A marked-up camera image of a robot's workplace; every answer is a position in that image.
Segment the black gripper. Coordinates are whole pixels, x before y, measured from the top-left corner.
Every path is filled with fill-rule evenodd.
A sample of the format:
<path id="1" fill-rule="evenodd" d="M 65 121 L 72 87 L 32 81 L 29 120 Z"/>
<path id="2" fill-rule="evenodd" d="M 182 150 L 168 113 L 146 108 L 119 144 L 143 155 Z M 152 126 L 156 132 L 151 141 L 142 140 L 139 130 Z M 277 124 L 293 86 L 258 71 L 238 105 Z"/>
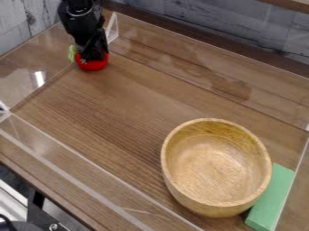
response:
<path id="1" fill-rule="evenodd" d="M 102 14 L 103 3 L 103 0 L 61 0 L 56 10 L 84 60 L 104 60 L 108 54 L 106 37 L 100 37 L 94 46 L 88 43 L 106 21 Z"/>

